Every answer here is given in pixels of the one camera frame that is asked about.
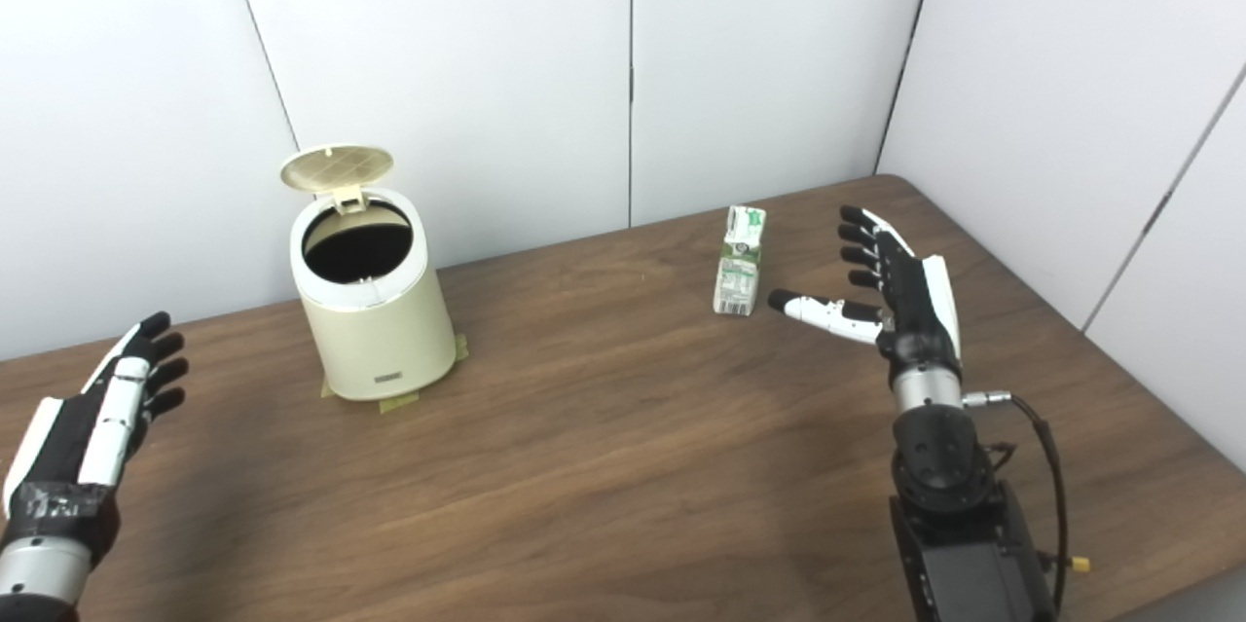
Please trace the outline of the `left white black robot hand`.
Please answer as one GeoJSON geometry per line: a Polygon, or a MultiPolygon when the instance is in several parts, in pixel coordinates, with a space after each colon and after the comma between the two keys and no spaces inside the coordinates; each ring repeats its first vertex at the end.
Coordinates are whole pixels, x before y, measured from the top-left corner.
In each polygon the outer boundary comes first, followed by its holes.
{"type": "Polygon", "coordinates": [[[168,312],[130,328],[72,396],[45,396],[2,484],[2,546],[69,538],[97,566],[120,537],[120,485],[152,423],[186,400],[168,312]]]}

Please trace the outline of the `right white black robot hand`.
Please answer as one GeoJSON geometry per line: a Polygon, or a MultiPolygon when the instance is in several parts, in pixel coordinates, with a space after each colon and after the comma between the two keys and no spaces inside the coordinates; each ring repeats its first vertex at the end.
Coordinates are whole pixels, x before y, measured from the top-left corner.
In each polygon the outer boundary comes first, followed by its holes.
{"type": "Polygon", "coordinates": [[[946,261],[920,258],[887,219],[860,206],[842,204],[840,256],[854,264],[847,280],[877,292],[882,305],[797,294],[769,293],[768,304],[784,317],[831,335],[876,347],[890,376],[942,369],[963,374],[959,317],[946,261]]]}

